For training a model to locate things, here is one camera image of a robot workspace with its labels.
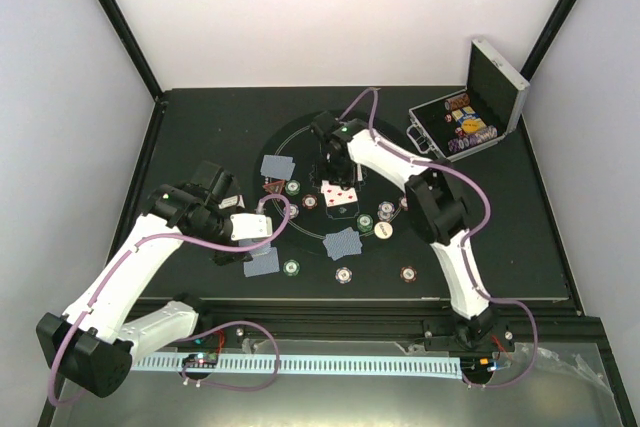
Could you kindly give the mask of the blue chips seat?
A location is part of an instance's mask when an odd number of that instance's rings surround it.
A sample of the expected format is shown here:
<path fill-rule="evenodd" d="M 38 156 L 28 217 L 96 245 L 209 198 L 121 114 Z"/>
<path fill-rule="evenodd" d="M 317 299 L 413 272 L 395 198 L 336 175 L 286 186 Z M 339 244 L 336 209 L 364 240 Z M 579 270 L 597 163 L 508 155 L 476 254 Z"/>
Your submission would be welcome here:
<path fill-rule="evenodd" d="M 289 212 L 290 219 L 294 219 L 299 215 L 299 208 L 295 204 L 290 204 L 288 208 L 285 208 L 285 211 Z"/>
<path fill-rule="evenodd" d="M 378 206 L 377 215 L 381 221 L 387 222 L 393 217 L 394 212 L 395 212 L 394 204 L 389 201 L 383 201 Z"/>

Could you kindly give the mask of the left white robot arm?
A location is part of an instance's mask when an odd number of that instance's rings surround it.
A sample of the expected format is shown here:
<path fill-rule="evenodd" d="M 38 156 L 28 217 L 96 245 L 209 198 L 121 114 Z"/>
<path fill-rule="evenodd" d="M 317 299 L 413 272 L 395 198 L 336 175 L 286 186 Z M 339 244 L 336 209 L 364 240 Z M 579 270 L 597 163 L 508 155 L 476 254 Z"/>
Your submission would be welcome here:
<path fill-rule="evenodd" d="M 50 368 L 51 404 L 64 402 L 53 385 L 58 377 L 105 398 L 140 359 L 175 341 L 202 346 L 213 338 L 213 319 L 190 295 L 135 321 L 127 316 L 183 244 L 211 249 L 216 262 L 226 264 L 274 234 L 262 204 L 249 212 L 242 196 L 227 194 L 233 184 L 229 171 L 204 162 L 191 180 L 156 188 L 128 238 L 84 293 L 62 313 L 42 316 L 36 336 Z"/>

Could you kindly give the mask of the brown chip stack front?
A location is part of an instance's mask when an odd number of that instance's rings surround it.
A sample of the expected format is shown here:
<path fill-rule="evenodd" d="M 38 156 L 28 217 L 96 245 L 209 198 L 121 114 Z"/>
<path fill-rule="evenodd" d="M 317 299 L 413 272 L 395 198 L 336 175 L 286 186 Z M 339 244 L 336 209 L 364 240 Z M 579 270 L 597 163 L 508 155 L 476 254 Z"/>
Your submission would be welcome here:
<path fill-rule="evenodd" d="M 406 283 L 414 282 L 417 278 L 417 272 L 410 266 L 403 267 L 400 271 L 402 280 Z"/>

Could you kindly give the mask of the white dealer button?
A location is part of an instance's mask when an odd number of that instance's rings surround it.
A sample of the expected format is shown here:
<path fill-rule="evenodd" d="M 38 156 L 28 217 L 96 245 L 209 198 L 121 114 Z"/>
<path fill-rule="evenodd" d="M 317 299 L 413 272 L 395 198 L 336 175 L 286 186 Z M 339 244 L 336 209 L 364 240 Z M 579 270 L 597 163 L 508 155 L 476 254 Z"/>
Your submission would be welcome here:
<path fill-rule="evenodd" d="M 389 222 L 378 222 L 374 226 L 374 235 L 381 240 L 387 240 L 393 235 L 393 227 Z"/>

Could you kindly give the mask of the dealt card seat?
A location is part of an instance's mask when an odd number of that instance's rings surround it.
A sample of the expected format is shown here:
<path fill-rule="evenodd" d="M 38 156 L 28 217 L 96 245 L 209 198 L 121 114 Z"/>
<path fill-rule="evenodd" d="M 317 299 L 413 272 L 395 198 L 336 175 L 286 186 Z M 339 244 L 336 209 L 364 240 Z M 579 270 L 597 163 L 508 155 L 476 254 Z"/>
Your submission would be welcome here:
<path fill-rule="evenodd" d="M 351 235 L 349 233 L 342 232 L 328 234 L 323 240 L 327 256 L 332 260 L 338 260 L 348 255 L 350 251 L 350 237 Z"/>
<path fill-rule="evenodd" d="M 263 177 L 279 178 L 280 177 L 280 157 L 275 155 L 265 155 L 260 167 L 260 174 Z"/>

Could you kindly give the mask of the burn card off mat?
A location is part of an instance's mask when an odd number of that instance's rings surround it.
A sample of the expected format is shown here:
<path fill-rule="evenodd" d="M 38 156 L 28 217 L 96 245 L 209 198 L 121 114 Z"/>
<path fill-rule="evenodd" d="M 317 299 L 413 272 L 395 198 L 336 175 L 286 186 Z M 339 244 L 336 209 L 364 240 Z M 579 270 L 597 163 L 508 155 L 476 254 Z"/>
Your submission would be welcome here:
<path fill-rule="evenodd" d="M 276 250 L 254 257 L 243 264 L 243 272 L 246 278 L 269 275 L 279 271 L 280 262 Z"/>

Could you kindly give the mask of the green chip stack front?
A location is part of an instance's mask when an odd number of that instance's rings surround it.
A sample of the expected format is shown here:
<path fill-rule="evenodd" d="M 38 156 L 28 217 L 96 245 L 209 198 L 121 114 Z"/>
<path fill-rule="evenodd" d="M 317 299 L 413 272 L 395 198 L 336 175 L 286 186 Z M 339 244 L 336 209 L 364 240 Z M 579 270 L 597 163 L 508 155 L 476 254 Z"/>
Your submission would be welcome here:
<path fill-rule="evenodd" d="M 296 260 L 290 259 L 283 263 L 282 270 L 286 276 L 297 276 L 300 272 L 300 264 Z"/>

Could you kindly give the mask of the green chips seat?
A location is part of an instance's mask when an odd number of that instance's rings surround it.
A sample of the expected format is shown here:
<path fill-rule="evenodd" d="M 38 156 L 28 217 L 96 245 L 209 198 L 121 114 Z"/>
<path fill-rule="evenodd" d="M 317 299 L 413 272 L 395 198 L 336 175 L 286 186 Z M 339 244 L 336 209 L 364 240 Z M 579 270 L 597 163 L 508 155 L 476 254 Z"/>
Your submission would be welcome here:
<path fill-rule="evenodd" d="M 285 184 L 285 192 L 290 196 L 295 196 L 300 193 L 301 185 L 296 180 L 290 180 Z"/>
<path fill-rule="evenodd" d="M 361 233 L 370 232 L 374 226 L 373 218 L 368 214 L 359 215 L 357 217 L 356 223 L 357 223 L 357 228 Z"/>

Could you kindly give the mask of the blue chip stack front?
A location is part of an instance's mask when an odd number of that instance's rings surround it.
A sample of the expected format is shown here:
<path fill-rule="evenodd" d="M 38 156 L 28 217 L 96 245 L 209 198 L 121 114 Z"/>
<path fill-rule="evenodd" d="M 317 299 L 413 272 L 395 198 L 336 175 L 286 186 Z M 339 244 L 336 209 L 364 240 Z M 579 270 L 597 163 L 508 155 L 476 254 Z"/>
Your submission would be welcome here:
<path fill-rule="evenodd" d="M 347 267 L 341 267 L 336 270 L 335 279 L 340 284 L 348 284 L 353 278 L 352 271 Z"/>

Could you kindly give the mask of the dealt card bottom seat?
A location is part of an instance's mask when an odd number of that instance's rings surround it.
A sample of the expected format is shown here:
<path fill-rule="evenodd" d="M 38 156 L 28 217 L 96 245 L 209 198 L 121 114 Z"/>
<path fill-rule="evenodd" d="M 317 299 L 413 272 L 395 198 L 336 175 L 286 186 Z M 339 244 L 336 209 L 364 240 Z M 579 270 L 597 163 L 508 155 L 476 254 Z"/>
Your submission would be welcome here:
<path fill-rule="evenodd" d="M 348 255 L 350 251 L 350 237 L 351 235 L 349 233 L 342 232 L 328 234 L 323 240 L 327 256 L 332 260 L 338 260 Z"/>

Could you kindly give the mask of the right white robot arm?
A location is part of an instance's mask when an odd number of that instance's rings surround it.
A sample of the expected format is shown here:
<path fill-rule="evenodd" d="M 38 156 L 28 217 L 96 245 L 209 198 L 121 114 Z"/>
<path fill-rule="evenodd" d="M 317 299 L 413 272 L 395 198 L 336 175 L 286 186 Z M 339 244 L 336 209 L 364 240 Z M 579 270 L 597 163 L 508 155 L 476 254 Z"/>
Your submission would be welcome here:
<path fill-rule="evenodd" d="M 342 191 L 358 182 L 363 166 L 399 188 L 408 205 L 410 226 L 429 244 L 447 283 L 457 343 L 476 350 L 491 337 L 496 315 L 471 248 L 467 177 L 446 160 L 415 156 L 388 141 L 359 119 L 341 123 L 323 112 L 310 125 L 321 146 L 317 176 Z"/>

